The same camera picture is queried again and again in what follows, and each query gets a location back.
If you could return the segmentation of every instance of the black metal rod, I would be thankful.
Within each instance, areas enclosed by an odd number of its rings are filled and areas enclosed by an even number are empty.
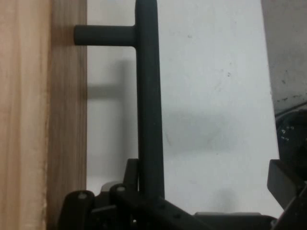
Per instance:
[[[74,28],[76,45],[135,46],[134,26],[77,25]]]
[[[140,192],[164,198],[159,33],[156,0],[137,0],[137,89]]]
[[[164,198],[161,86],[156,0],[136,0],[135,26],[75,27],[76,45],[133,46],[137,56],[139,189]]]

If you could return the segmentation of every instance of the hole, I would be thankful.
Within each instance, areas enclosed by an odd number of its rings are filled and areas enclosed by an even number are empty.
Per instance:
[[[181,215],[180,215],[180,214],[175,214],[175,215],[173,215],[173,217],[174,217],[175,219],[180,219],[180,218],[181,218]]]

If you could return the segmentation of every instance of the wooden board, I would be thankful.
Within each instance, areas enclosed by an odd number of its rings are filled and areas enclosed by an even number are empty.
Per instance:
[[[0,229],[52,229],[85,188],[86,0],[0,0],[0,15]]]

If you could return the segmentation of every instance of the black t-shaped handle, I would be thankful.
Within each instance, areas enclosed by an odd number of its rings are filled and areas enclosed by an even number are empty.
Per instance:
[[[76,45],[133,46],[137,58],[140,192],[164,197],[159,33],[156,0],[136,0],[134,26],[77,25]]]

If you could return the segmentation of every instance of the screw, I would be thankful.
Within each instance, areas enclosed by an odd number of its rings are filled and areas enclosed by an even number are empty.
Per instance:
[[[120,186],[120,187],[117,187],[116,191],[118,191],[118,192],[125,192],[126,188],[124,186]]]
[[[276,222],[277,222],[277,220],[275,220],[275,219],[272,220],[272,221],[271,221],[271,227],[274,227],[274,225],[276,224]]]
[[[86,193],[80,193],[79,195],[78,195],[78,198],[79,199],[86,199],[87,198],[87,194]]]

